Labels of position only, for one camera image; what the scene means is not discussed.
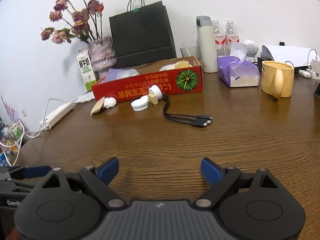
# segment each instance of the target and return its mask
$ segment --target pumpkin image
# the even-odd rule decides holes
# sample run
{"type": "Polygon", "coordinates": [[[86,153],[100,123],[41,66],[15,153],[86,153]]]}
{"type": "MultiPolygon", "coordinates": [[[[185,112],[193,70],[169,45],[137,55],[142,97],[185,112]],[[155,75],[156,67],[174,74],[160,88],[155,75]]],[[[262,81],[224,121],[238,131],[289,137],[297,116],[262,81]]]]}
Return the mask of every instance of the pumpkin image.
{"type": "Polygon", "coordinates": [[[198,85],[198,74],[193,70],[185,69],[178,74],[176,83],[181,90],[191,91],[198,85]]]}

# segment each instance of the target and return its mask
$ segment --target gray thermos lid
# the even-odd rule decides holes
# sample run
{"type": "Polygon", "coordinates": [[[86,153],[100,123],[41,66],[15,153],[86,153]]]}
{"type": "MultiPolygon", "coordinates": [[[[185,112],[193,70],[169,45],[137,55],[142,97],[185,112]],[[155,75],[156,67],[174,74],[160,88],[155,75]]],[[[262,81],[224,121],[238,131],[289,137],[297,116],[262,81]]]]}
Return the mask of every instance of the gray thermos lid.
{"type": "Polygon", "coordinates": [[[209,16],[197,16],[196,18],[197,27],[212,26],[212,21],[209,16]]]}

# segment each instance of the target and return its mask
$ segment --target white wall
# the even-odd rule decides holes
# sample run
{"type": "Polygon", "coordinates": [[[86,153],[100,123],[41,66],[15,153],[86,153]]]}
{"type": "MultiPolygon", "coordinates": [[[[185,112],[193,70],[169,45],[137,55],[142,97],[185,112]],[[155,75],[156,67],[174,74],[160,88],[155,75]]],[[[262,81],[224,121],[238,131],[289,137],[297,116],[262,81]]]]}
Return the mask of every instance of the white wall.
{"type": "MultiPolygon", "coordinates": [[[[108,16],[126,10],[128,0],[100,0],[105,5],[103,29],[110,34],[108,16]]],[[[146,4],[159,0],[146,0],[146,4]]],[[[285,41],[289,46],[315,48],[320,51],[320,0],[162,0],[166,5],[177,54],[181,43],[196,45],[195,18],[209,15],[225,25],[234,19],[240,39],[263,44],[285,41]]],[[[27,112],[22,117],[30,130],[38,122],[50,97],[74,100],[85,92],[76,62],[84,43],[55,45],[40,40],[41,27],[63,27],[63,22],[50,23],[48,15],[55,0],[0,1],[0,95],[27,112]]],[[[83,8],[81,0],[74,0],[83,8]]],[[[52,102],[49,110],[59,103],[52,102]]],[[[0,102],[0,116],[8,117],[0,102]]]]}

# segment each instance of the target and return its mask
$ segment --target yellow mug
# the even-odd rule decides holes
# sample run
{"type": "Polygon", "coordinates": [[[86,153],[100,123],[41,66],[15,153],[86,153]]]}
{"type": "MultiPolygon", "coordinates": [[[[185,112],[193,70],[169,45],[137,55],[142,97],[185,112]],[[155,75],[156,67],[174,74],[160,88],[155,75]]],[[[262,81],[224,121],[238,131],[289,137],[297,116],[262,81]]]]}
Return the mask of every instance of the yellow mug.
{"type": "Polygon", "coordinates": [[[261,89],[275,98],[288,98],[293,88],[294,67],[277,61],[262,62],[261,89]]]}

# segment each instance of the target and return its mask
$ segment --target white logo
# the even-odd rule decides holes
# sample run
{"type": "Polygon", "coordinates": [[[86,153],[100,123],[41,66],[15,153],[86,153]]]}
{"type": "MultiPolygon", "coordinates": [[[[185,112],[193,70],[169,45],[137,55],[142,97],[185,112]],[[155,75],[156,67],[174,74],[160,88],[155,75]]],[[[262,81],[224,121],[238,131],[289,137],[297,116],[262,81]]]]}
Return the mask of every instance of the white logo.
{"type": "Polygon", "coordinates": [[[162,202],[159,202],[158,204],[156,204],[157,208],[162,208],[164,206],[164,204],[162,202]]]}
{"type": "Polygon", "coordinates": [[[19,206],[20,205],[20,202],[19,201],[15,201],[15,202],[12,202],[10,200],[7,200],[7,204],[9,206],[19,206]]]}

